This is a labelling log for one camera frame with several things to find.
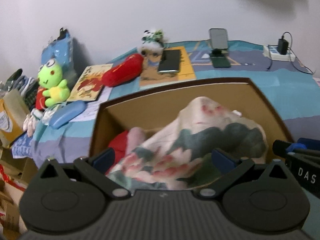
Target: red pillow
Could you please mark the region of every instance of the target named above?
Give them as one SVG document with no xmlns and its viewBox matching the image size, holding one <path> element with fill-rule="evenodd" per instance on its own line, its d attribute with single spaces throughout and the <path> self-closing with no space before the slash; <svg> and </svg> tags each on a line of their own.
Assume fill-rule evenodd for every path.
<svg viewBox="0 0 320 240">
<path fill-rule="evenodd" d="M 132 80 L 142 72 L 143 56 L 132 54 L 120 65 L 105 72 L 101 78 L 102 83 L 108 87 L 115 87 Z"/>
</svg>

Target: frog plush eye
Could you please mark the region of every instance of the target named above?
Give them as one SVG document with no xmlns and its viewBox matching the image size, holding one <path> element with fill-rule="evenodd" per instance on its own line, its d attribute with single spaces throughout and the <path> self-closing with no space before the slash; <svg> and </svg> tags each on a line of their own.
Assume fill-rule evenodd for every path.
<svg viewBox="0 0 320 240">
<path fill-rule="evenodd" d="M 52 67 L 54 64 L 56 63 L 56 61 L 52 58 L 52 59 L 49 59 L 46 66 L 47 67 Z"/>
</svg>

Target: red ribbon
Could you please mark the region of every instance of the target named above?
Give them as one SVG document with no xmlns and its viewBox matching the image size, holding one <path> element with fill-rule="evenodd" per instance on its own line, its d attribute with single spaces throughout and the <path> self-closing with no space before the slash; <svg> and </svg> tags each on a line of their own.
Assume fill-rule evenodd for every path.
<svg viewBox="0 0 320 240">
<path fill-rule="evenodd" d="M 0 174 L 2 175 L 2 178 L 4 180 L 4 182 L 10 184 L 11 186 L 14 186 L 15 188 L 17 188 L 18 190 L 21 190 L 21 191 L 25 191 L 26 189 L 23 188 L 23 187 L 20 187 L 19 185 L 17 185 L 14 181 L 12 181 L 10 179 L 10 177 L 4 173 L 4 169 L 3 169 L 3 166 L 0 164 Z"/>
<path fill-rule="evenodd" d="M 2 178 L 4 180 L 4 182 L 9 182 L 10 181 L 10 178 L 7 174 L 4 173 L 4 169 L 3 169 L 3 166 L 0 164 L 0 174 L 2 175 Z"/>
</svg>

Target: book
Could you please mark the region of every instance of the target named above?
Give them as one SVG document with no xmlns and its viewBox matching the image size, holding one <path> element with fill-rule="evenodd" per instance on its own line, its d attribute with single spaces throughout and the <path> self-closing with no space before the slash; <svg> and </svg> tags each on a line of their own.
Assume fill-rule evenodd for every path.
<svg viewBox="0 0 320 240">
<path fill-rule="evenodd" d="M 95 101 L 103 87 L 102 75 L 112 67 L 112 64 L 94 65 L 85 68 L 76 85 L 72 89 L 68 102 L 82 100 Z"/>
<path fill-rule="evenodd" d="M 158 65 L 160 63 L 161 56 L 148 55 L 143 61 L 143 70 L 140 75 L 139 82 L 140 89 L 143 90 L 196 79 L 195 72 L 184 46 L 167 48 L 165 50 L 175 49 L 179 49 L 181 51 L 180 72 L 177 74 L 158 73 Z"/>
</svg>

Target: screw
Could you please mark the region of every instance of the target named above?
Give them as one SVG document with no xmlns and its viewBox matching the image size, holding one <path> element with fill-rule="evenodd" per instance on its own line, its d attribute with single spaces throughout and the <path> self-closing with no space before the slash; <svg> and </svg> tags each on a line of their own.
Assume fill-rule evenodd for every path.
<svg viewBox="0 0 320 240">
<path fill-rule="evenodd" d="M 161 193 L 159 196 L 162 197 L 162 198 L 164 198 L 164 197 L 167 197 L 167 196 L 169 196 L 169 195 L 168 195 L 167 193 Z"/>
<path fill-rule="evenodd" d="M 112 191 L 112 194 L 115 197 L 125 197 L 127 196 L 129 191 L 127 191 L 125 188 L 116 188 Z"/>
<path fill-rule="evenodd" d="M 216 194 L 216 191 L 212 188 L 203 188 L 200 190 L 200 195 L 202 197 L 212 197 Z"/>
</svg>

